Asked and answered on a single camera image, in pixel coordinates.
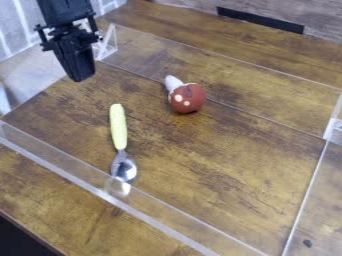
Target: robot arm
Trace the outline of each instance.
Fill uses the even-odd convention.
[[[91,45],[102,39],[90,0],[37,0],[37,4],[47,22],[45,26],[35,28],[43,51],[53,51],[69,78],[80,82],[95,74]],[[88,19],[91,32],[73,25],[73,21],[84,18]],[[49,40],[45,28],[53,29],[48,34],[52,36]]]

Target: toy mushroom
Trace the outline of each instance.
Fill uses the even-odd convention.
[[[199,111],[206,102],[207,94],[196,83],[184,84],[176,77],[166,77],[166,88],[168,90],[168,102],[179,113]]]

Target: red mushroom cap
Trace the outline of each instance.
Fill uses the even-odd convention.
[[[170,94],[170,103],[179,113],[199,111],[206,102],[207,94],[199,84],[184,84]]]

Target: mushroom stem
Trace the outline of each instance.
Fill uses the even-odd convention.
[[[174,90],[182,86],[184,83],[174,76],[167,76],[166,77],[166,88],[168,90],[170,93],[174,92]]]

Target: metal spoon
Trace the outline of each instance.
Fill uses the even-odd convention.
[[[126,183],[132,183],[138,174],[136,164],[126,152],[127,124],[122,104],[114,104],[110,111],[111,133],[118,155],[111,165],[111,175]]]

